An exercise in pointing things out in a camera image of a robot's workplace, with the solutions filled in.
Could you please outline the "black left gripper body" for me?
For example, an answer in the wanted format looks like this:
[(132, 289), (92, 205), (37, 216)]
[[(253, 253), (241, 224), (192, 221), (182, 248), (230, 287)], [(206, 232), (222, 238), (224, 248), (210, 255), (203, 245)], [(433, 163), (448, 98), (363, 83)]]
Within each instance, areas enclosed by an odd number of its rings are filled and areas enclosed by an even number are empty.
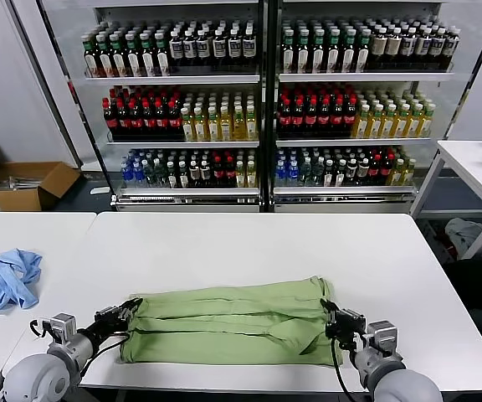
[(107, 307), (95, 313), (92, 324), (94, 333), (125, 332), (128, 328), (128, 309), (126, 307)]

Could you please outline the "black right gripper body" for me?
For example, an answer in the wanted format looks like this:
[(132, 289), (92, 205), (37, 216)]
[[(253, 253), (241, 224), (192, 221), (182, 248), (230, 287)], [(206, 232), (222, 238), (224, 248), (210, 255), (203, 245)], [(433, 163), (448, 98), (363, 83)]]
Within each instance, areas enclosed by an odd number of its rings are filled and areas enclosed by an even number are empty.
[(366, 331), (366, 318), (350, 309), (339, 309), (330, 312), (326, 323), (326, 336), (335, 339), (341, 346), (355, 346), (355, 336)]

